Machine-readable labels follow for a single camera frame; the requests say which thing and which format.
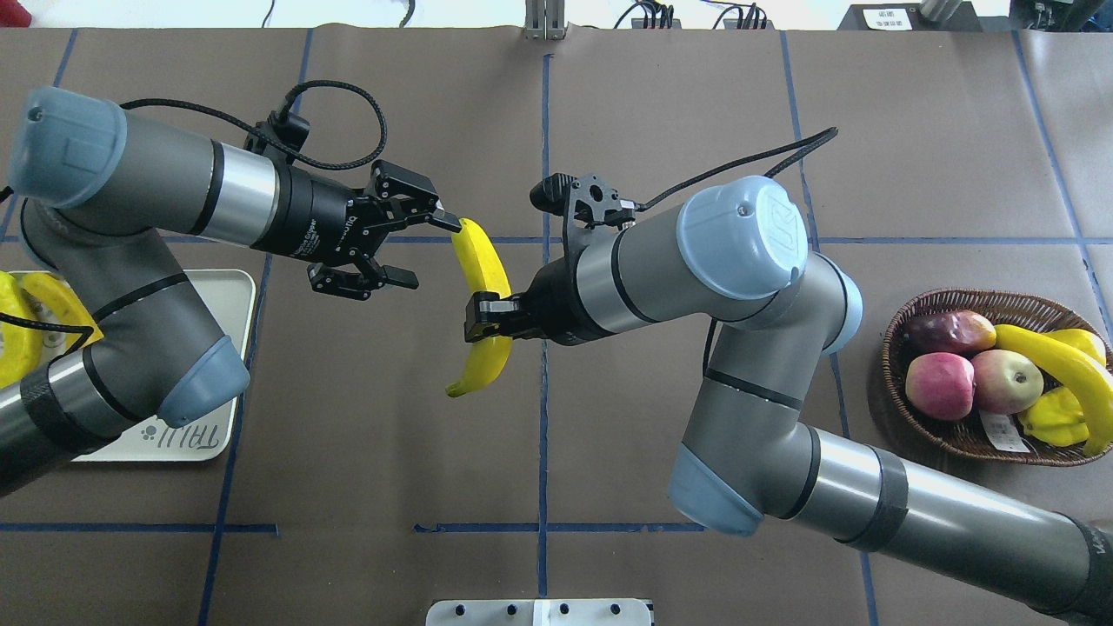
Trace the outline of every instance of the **apple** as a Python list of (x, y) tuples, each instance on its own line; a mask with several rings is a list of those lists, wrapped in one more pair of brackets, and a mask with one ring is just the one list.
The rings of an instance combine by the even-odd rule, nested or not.
[(1020, 413), (1043, 394), (1043, 374), (1023, 354), (987, 350), (974, 356), (973, 363), (974, 403), (979, 411)]
[(974, 408), (974, 365), (951, 352), (922, 354), (908, 365), (905, 395), (929, 418), (961, 420)]

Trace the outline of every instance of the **banana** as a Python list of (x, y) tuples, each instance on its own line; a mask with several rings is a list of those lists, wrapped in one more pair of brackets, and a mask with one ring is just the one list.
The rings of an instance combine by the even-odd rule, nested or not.
[(1009, 324), (996, 329), (996, 348), (1027, 356), (1077, 398), (1090, 429), (1082, 452), (1101, 454), (1113, 442), (1113, 375), (1081, 350), (1050, 336)]
[(1090, 331), (1083, 329), (1063, 329), (1061, 331), (1051, 331), (1043, 334), (1055, 341), (1061, 341), (1067, 345), (1077, 348), (1102, 365), (1109, 364), (1105, 362), (1105, 342)]
[[(92, 326), (92, 336), (86, 345), (105, 336), (97, 323), (92, 321), (92, 315), (86, 311), (85, 305), (77, 299), (73, 290), (69, 288), (58, 278), (46, 272), (32, 272), (23, 276), (23, 290), (36, 300), (53, 311), (55, 316), (63, 324), (70, 326)], [(66, 349), (69, 350), (79, 335), (69, 334), (66, 336)]]
[[(506, 271), (486, 233), (467, 218), (461, 219), (460, 225), (463, 228), (452, 235), (452, 247), (456, 251), (467, 287), (472, 293), (490, 291), (498, 293), (499, 297), (510, 295)], [(460, 398), (494, 382), (506, 365), (512, 341), (509, 336), (489, 336), (473, 343), (464, 363), (464, 373), (444, 390), (449, 398)]]
[[(0, 272), (0, 311), (23, 320), (35, 320), (16, 277)], [(31, 373), (42, 356), (42, 333), (14, 324), (3, 324), (3, 354), (0, 354), (0, 387)]]

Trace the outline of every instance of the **black cable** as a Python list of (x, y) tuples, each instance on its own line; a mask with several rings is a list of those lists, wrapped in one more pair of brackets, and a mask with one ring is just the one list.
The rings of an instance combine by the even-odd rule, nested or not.
[(270, 8), (267, 9), (267, 14), (263, 18), (263, 23), (259, 25), (259, 28), (266, 28), (267, 20), (270, 19), (270, 13), (274, 12), (275, 12), (275, 0), (270, 0)]
[(398, 22), (398, 28), (405, 28), (410, 23), (410, 18), (414, 17), (414, 11), (417, 9), (417, 0), (410, 0), (410, 6), (406, 8), (406, 17), (402, 18)]
[[(818, 148), (823, 144), (826, 144), (827, 141), (829, 141), (837, 134), (838, 134), (838, 129), (835, 128), (835, 127), (831, 127), (831, 128), (828, 128), (827, 130), (824, 130), (823, 133), (817, 133), (816, 135), (812, 135), (810, 137), (806, 137), (804, 139), (800, 139), (799, 141), (794, 141), (791, 144), (781, 146), (779, 148), (774, 148), (771, 150), (766, 150), (764, 153), (758, 153), (756, 155), (750, 155), (748, 157), (742, 157), (742, 158), (739, 158), (739, 159), (731, 160), (729, 163), (725, 163), (725, 164), (720, 165), (719, 167), (716, 167), (713, 169), (708, 169), (707, 172), (705, 172), (702, 174), (699, 174), (697, 176), (692, 176), (691, 178), (684, 180), (683, 183), (679, 183), (677, 185), (673, 185), (673, 186), (669, 187), (668, 189), (666, 189), (666, 190), (661, 192), (660, 194), (658, 194), (657, 197), (654, 197), (653, 199), (647, 202), (646, 204), (638, 205), (638, 211), (639, 212), (641, 212), (641, 211), (648, 211), (649, 208), (652, 208), (657, 203), (663, 200), (664, 198), (671, 196), (672, 194), (679, 192), (680, 189), (683, 189), (684, 187), (690, 187), (690, 186), (692, 186), (696, 183), (699, 183), (701, 180), (706, 180), (706, 179), (715, 176), (716, 174), (721, 174), (721, 173), (723, 173), (723, 172), (726, 172), (728, 169), (732, 169), (735, 167), (738, 167), (740, 165), (746, 165), (748, 163), (754, 163), (755, 160), (761, 160), (764, 158), (769, 158), (771, 156), (781, 155), (781, 154), (785, 154), (785, 153), (790, 151), (790, 150), (796, 150), (796, 149), (799, 149), (799, 148), (805, 148), (809, 144), (811, 144), (814, 141), (817, 141), (820, 138), (824, 138), (823, 141), (819, 145), (816, 146), (816, 148)], [(799, 153), (797, 153), (797, 155), (799, 155), (799, 156), (792, 155), (792, 157), (789, 157), (792, 160), (790, 160), (788, 163), (788, 165), (791, 165), (792, 163), (796, 163), (797, 160), (804, 158), (805, 156), (807, 156), (808, 153), (810, 153), (815, 148), (811, 148), (807, 153), (804, 153), (802, 155), (800, 155)]]
[(722, 10), (721, 13), (719, 13), (719, 19), (715, 20), (715, 25), (711, 26), (711, 30), (715, 30), (715, 29), (719, 28), (719, 23), (722, 21), (722, 18), (727, 17), (727, 13), (729, 13), (730, 11), (733, 11), (735, 9), (738, 10), (738, 21), (739, 21), (739, 23), (741, 23), (741, 21), (742, 21), (742, 7), (741, 7), (741, 4), (733, 4), (731, 7), (727, 7), (726, 9)]
[(758, 17), (757, 8), (758, 8), (757, 4), (750, 4), (750, 10), (746, 11), (746, 19), (743, 19), (742, 21), (738, 22), (738, 28), (739, 29), (743, 29), (745, 28), (746, 30), (754, 30), (754, 29), (750, 28), (750, 20), (754, 21), (752, 22), (754, 26), (757, 26), (757, 17)]
[(802, 148), (800, 148), (798, 151), (796, 151), (795, 154), (792, 154), (792, 156), (790, 156), (790, 157), (786, 158), (785, 160), (782, 160), (782, 162), (778, 163), (777, 165), (775, 165), (772, 167), (772, 169), (770, 169), (769, 172), (766, 172), (765, 173), (766, 178), (772, 178), (774, 176), (780, 174), (781, 172), (784, 172), (785, 169), (787, 169), (788, 166), (790, 166), (794, 163), (802, 159), (804, 157), (808, 156), (809, 154), (816, 151), (816, 148), (818, 148), (819, 146), (823, 146), (827, 141), (830, 141), (831, 139), (834, 139), (836, 135), (838, 135), (838, 128), (835, 128), (834, 126), (831, 126), (827, 130), (824, 130), (819, 135), (815, 136), (816, 139), (814, 141), (809, 143), (807, 146), (804, 146)]
[(14, 315), (9, 315), (3, 311), (0, 311), (0, 322), (11, 324), (13, 326), (21, 326), (24, 329), (31, 329), (32, 331), (46, 331), (51, 333), (70, 333), (80, 335), (73, 345), (66, 350), (66, 354), (71, 354), (77, 350), (80, 350), (82, 345), (89, 338), (92, 336), (92, 326), (70, 326), (68, 324), (51, 324), (50, 322), (40, 322), (38, 320), (24, 320), (23, 317), (17, 317)]
[(223, 119), (224, 121), (227, 121), (228, 124), (232, 124), (240, 128), (248, 135), (266, 143), (269, 146), (273, 146), (284, 155), (293, 157), (294, 159), (299, 160), (311, 167), (316, 167), (317, 169), (329, 169), (329, 170), (353, 169), (362, 165), (366, 165), (378, 158), (378, 155), (381, 155), (383, 153), (383, 149), (386, 147), (386, 118), (383, 116), (383, 109), (378, 107), (378, 102), (375, 101), (375, 98), (373, 98), (372, 95), (368, 94), (366, 90), (356, 87), (355, 85), (343, 82), (339, 80), (307, 80), (305, 82), (299, 82), (298, 85), (294, 86), (294, 88), (290, 89), (289, 92), (286, 94), (286, 98), (283, 102), (283, 106), (278, 111), (278, 121), (279, 123), (286, 121), (287, 116), (289, 115), (289, 109), (294, 106), (294, 101), (297, 99), (297, 97), (301, 96), (303, 92), (313, 89), (315, 87), (335, 87), (337, 89), (345, 89), (347, 91), (352, 91), (354, 94), (359, 95), (364, 100), (367, 100), (367, 102), (371, 104), (371, 108), (375, 110), (375, 117), (378, 118), (378, 133), (380, 133), (378, 146), (376, 146), (371, 154), (364, 156), (363, 158), (358, 158), (356, 160), (349, 160), (347, 163), (324, 163), (315, 158), (311, 158), (303, 155), (302, 153), (286, 146), (282, 141), (267, 136), (258, 128), (255, 128), (250, 124), (247, 124), (246, 121), (237, 117), (234, 117), (221, 110), (214, 109), (211, 107), (206, 107), (204, 105), (197, 105), (194, 102), (187, 102), (185, 100), (173, 100), (167, 98), (144, 98), (140, 100), (131, 100), (130, 102), (124, 102), (122, 105), (120, 105), (120, 108), (137, 109), (140, 107), (173, 107), (173, 108), (186, 109), (209, 115), (217, 119)]
[(651, 2), (646, 2), (646, 1), (634, 2), (633, 4), (630, 4), (630, 8), (627, 9), (624, 13), (622, 13), (621, 16), (619, 16), (619, 21), (614, 22), (614, 27), (611, 30), (614, 30), (615, 28), (622, 26), (622, 20), (624, 20), (626, 17), (629, 16), (630, 12), (633, 11), (637, 7), (641, 7), (641, 9), (646, 12), (646, 23), (647, 25), (649, 23), (649, 16), (650, 14), (653, 14), (653, 16), (657, 14), (657, 8), (653, 7), (653, 4)]
[(707, 372), (708, 365), (711, 364), (711, 345), (715, 343), (715, 329), (719, 325), (719, 321), (711, 317), (711, 324), (707, 327), (707, 341), (703, 342), (703, 369), (701, 372)]

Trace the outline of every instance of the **fruit basket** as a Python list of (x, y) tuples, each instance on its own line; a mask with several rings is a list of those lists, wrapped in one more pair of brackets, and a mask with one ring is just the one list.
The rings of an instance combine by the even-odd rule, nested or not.
[[(1035, 332), (1062, 329), (1084, 329), (1096, 333), (1085, 320), (1070, 309), (1043, 297), (1021, 293), (978, 290), (936, 290), (923, 293), (900, 307), (894, 315), (881, 340), (883, 393), (896, 414), (889, 419), (903, 420), (910, 428), (889, 429), (900, 443), (903, 437), (926, 439), (935, 447), (968, 459), (1026, 463), (1034, 466), (1071, 467), (1089, 463), (1105, 456), (1113, 446), (1101, 454), (1086, 457), (1082, 443), (1056, 448), (1033, 437), (1020, 433), (1027, 448), (1026, 452), (1002, 451), (993, 446), (986, 436), (977, 409), (966, 418), (955, 421), (939, 421), (917, 411), (905, 395), (905, 372), (919, 353), (905, 335), (905, 325), (918, 315), (969, 310), (984, 315), (994, 324), (1014, 324)], [(1113, 353), (1105, 344), (1106, 362), (1113, 364)], [(1051, 376), (1044, 376), (1044, 391), (1058, 387)]]

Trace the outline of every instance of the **metal bracket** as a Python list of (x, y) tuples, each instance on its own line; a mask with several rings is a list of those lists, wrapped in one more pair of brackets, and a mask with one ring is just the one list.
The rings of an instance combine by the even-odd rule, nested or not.
[(526, 39), (564, 39), (564, 0), (525, 0)]
[(653, 605), (634, 598), (441, 600), (425, 626), (652, 626)]

